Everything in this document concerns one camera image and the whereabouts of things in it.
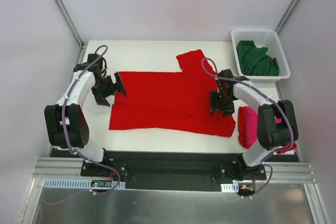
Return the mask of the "white plastic basket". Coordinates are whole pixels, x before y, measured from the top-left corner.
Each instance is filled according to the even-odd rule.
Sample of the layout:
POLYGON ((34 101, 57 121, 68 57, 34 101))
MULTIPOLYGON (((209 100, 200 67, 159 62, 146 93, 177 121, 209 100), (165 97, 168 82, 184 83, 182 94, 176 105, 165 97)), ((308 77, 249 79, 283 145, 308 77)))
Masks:
POLYGON ((238 73, 252 82, 274 83, 291 75, 278 34, 267 29, 231 32, 238 73))

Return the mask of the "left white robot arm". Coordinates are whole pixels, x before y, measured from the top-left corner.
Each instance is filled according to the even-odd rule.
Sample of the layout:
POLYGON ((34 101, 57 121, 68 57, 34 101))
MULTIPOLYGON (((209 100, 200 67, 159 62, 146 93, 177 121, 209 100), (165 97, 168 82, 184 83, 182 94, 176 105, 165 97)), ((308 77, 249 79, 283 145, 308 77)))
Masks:
POLYGON ((114 73, 115 81, 107 75, 103 55, 88 55, 85 63, 77 64, 65 94, 55 105, 44 109, 46 128, 51 146, 80 155, 86 162, 93 162, 99 176, 111 171, 111 163, 104 159, 104 148, 91 138, 89 126, 82 111, 89 92, 97 105, 110 106, 107 97, 122 93, 127 95, 121 76, 114 73))

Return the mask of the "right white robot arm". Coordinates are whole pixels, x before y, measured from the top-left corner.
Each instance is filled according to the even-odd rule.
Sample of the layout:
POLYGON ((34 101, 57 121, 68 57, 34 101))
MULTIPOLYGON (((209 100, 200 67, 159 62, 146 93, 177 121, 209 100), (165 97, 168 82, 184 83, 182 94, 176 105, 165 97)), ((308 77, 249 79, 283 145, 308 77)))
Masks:
POLYGON ((278 151, 292 148, 298 139, 293 104, 275 101, 258 90, 248 78, 234 77, 226 69, 215 76, 217 90, 210 92, 210 115, 221 111, 223 117, 233 114, 234 101, 242 100, 257 113, 257 140, 225 169, 231 179, 242 181, 258 171, 265 160, 278 151))

